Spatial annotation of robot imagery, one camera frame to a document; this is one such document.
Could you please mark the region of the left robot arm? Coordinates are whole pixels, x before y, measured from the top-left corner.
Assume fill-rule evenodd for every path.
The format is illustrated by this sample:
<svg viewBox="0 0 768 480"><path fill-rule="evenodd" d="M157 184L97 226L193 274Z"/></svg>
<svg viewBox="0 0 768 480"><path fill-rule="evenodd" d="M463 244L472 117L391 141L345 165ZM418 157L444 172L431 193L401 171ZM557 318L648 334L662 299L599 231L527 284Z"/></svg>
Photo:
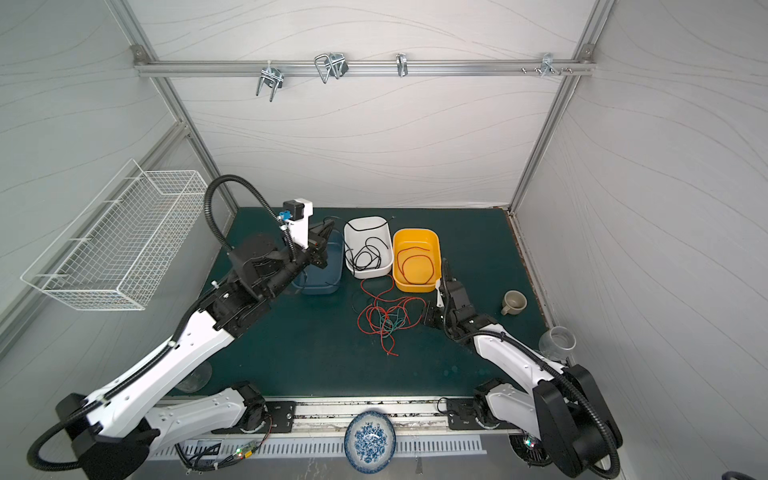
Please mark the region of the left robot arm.
<svg viewBox="0 0 768 480"><path fill-rule="evenodd" d="M327 265L333 224L311 224L313 204L302 198L285 201L279 211L265 209L280 229L283 248L263 234L231 246L211 207L217 188L229 182L242 185L259 202L265 200L237 175L219 176L207 187L203 213L232 265L228 275L186 310L168 340L133 367L89 395L73 393L60 401L58 422L27 451L30 467L45 472L81 470L90 479L126 479L154 452L179 448L199 434L222 429L251 433L269 426L272 418L266 402L249 382L196 401L170 407L157 404L267 315L307 267Z"/></svg>

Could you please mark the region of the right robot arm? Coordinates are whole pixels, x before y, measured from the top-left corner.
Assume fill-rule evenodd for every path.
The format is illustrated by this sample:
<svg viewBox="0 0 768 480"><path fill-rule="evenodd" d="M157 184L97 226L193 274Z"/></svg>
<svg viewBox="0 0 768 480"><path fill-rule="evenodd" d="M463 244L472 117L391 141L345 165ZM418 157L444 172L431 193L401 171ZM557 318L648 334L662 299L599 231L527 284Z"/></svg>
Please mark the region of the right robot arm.
<svg viewBox="0 0 768 480"><path fill-rule="evenodd" d="M475 389L472 411L479 427L512 425L510 446L529 466L554 465L569 478L585 471L619 477L623 437L592 374L579 364L547 359L478 312L448 261L442 263L428 324L508 377Z"/></svg>

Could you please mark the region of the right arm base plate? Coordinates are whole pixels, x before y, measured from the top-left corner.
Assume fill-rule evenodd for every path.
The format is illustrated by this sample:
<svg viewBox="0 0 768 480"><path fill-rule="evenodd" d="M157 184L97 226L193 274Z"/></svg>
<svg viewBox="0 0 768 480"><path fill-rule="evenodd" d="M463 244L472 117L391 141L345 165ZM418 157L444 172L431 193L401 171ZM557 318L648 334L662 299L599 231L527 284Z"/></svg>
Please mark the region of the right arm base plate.
<svg viewBox="0 0 768 480"><path fill-rule="evenodd" d="M444 398L439 410L447 418L448 428L452 431L483 430L480 421L483 404L474 397Z"/></svg>

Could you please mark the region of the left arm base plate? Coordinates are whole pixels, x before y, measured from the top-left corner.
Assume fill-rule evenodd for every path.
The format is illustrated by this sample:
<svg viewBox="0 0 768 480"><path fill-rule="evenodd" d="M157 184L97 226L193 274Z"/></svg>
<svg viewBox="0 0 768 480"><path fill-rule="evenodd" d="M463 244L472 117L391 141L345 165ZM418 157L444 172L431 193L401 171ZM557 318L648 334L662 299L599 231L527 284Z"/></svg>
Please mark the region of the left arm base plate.
<svg viewBox="0 0 768 480"><path fill-rule="evenodd" d="M236 429L243 434L291 433L297 403L294 401L266 401L249 409Z"/></svg>

